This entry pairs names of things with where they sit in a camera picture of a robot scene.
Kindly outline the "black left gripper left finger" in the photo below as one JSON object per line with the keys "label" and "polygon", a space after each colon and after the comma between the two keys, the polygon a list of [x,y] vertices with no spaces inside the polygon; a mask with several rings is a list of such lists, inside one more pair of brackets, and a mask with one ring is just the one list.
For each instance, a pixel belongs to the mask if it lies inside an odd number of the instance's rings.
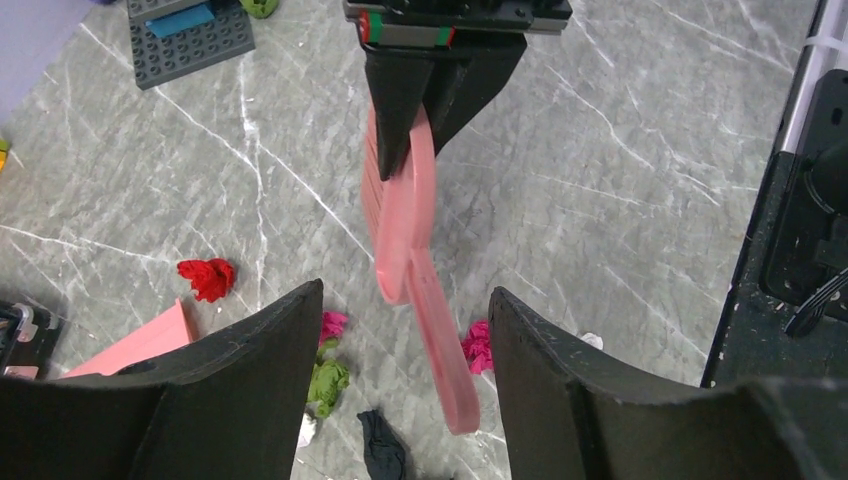
{"label": "black left gripper left finger", "polygon": [[322,323],[308,281],[109,375],[1,380],[5,479],[286,479]]}

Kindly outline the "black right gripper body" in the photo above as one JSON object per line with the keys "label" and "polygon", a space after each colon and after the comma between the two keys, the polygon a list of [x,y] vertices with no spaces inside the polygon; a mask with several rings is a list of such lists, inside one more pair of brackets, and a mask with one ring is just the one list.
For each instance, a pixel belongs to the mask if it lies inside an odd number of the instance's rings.
{"label": "black right gripper body", "polygon": [[448,48],[460,31],[558,35],[573,9],[562,0],[344,1],[362,43]]}

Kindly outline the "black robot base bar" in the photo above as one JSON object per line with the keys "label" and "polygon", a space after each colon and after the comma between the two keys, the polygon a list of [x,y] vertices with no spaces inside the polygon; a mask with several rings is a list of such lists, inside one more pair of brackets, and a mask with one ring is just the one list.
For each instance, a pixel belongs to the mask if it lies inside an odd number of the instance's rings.
{"label": "black robot base bar", "polygon": [[768,161],[705,371],[704,387],[762,375],[847,375],[847,73],[817,82],[796,152]]}

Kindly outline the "pink hand brush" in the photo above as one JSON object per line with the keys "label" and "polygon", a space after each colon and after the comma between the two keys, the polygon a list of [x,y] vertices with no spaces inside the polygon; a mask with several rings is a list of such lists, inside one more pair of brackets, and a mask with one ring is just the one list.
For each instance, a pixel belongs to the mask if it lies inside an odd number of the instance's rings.
{"label": "pink hand brush", "polygon": [[369,110],[361,200],[384,300],[410,304],[426,349],[445,422],[454,435],[474,433],[480,404],[457,327],[430,252],[438,175],[430,123],[420,108],[404,165],[387,181],[377,161],[376,114]]}

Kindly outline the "pink plastic dustpan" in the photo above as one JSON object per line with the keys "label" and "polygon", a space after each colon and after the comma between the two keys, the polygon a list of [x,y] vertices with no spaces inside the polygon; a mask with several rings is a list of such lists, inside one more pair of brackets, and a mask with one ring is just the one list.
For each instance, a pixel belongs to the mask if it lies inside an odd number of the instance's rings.
{"label": "pink plastic dustpan", "polygon": [[185,347],[196,338],[197,329],[184,311],[182,302],[145,323],[126,337],[109,346],[62,379],[83,375],[113,375],[121,369]]}

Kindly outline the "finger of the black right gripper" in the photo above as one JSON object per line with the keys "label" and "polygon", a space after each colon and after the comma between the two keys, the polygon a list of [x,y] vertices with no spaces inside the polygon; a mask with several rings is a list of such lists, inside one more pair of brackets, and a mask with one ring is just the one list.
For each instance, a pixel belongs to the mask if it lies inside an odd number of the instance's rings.
{"label": "finger of the black right gripper", "polygon": [[437,55],[423,97],[436,152],[503,90],[526,48],[519,33],[458,33]]}
{"label": "finger of the black right gripper", "polygon": [[368,48],[365,74],[375,113],[378,172],[389,180],[405,164],[409,134],[434,69],[431,59]]}

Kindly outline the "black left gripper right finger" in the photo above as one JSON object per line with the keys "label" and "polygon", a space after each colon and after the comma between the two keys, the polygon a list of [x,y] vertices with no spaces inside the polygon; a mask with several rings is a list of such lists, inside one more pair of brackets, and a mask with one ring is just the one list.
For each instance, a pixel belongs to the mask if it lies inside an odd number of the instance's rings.
{"label": "black left gripper right finger", "polygon": [[843,479],[847,384],[754,377],[698,388],[626,364],[509,290],[488,321],[515,479]]}

